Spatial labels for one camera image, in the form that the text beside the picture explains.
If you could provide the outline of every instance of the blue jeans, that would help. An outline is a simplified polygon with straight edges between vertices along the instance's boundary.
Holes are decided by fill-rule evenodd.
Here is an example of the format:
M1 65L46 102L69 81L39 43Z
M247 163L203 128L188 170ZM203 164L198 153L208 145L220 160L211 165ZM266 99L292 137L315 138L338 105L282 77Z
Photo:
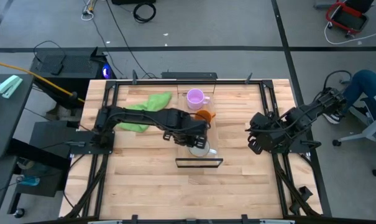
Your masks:
M348 112L348 109L359 99L362 93L366 94L370 100L374 100L376 96L376 73L370 70L361 70L354 75L343 93L347 105L342 113Z

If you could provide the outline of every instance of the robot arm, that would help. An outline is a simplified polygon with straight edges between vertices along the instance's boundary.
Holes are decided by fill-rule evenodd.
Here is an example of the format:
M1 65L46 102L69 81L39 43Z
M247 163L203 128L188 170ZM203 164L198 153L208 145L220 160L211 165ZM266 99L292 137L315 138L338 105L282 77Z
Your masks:
M257 113L250 121L249 147L260 154L263 150L274 153L309 151L319 147L320 142L304 140L304 133L323 113L342 110L345 99L338 90L326 88L320 96L308 105L292 108L281 117L273 112L266 115Z
M160 111L129 110L117 106L105 106L98 111L93 132L96 134L91 143L99 147L109 144L108 134L116 124L133 123L156 126L165 131L163 139L169 141L171 136L175 144L188 147L204 148L207 141L208 123L193 120L189 113L178 109Z

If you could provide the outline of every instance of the pink mug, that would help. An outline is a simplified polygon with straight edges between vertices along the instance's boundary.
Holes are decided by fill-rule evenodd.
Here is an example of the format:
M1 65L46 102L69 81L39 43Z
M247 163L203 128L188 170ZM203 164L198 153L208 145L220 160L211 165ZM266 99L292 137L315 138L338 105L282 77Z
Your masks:
M199 89L191 89L186 95L189 108L193 110L200 109L203 105L210 102L210 97L205 96L203 91Z

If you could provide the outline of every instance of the green towel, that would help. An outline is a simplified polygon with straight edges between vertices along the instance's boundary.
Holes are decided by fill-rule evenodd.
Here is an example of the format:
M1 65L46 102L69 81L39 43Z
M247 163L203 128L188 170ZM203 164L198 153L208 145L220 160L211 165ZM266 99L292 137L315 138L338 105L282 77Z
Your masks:
M171 92L165 92L162 94L149 95L149 100L138 105L131 105L126 107L132 110L146 110L146 111L159 111L168 105L171 100ZM143 133L148 129L149 125L146 124L130 124L130 123L120 123L117 127L126 129L129 131L135 131L138 133Z

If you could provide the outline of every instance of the gray floor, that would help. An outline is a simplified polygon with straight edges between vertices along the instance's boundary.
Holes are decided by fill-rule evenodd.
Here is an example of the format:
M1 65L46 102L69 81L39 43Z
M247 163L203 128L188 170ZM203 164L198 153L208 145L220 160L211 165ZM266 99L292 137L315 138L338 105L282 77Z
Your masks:
M325 11L313 9L310 0L278 0L287 40L293 47L329 47L323 29ZM0 0L0 13L6 0ZM362 34L376 32L376 1L368 15L370 22ZM112 6L130 46L282 46L272 4L266 0L158 0L157 15L148 24L136 23L132 16L118 6ZM39 42L53 40L61 47L102 47L103 44L92 22L80 19L81 0L14 0L0 25L0 48L32 48ZM107 5L98 1L95 21L109 41L108 47L125 47L111 19ZM327 30L333 41L345 38L338 30ZM376 37L340 46L376 46ZM55 47L50 44L43 47ZM132 69L139 76L140 68L128 52L111 52L115 64L122 73L131 77ZM321 89L325 76L339 69L356 72L361 69L376 71L376 52L292 52L298 81L305 102L309 103ZM253 78L289 78L284 52L262 51L184 51L184 52L136 52L140 64L147 72L217 72L220 78L245 78L251 72ZM0 53L0 62L29 68L32 53ZM0 73L20 73L0 67ZM339 77L330 79L336 83ZM44 114L55 103L41 92L33 91L27 108ZM25 110L15 137L29 141L33 125L43 121L40 116ZM318 149L328 199L334 217L376 219L376 150L366 140L344 143L336 148L331 140L352 133L363 127L348 116L339 126L332 126L324 118L313 125L315 140L323 145ZM20 220L6 215L8 200L0 213L0 223L26 223L55 219L62 195L55 198L23 195L21 207L27 215Z

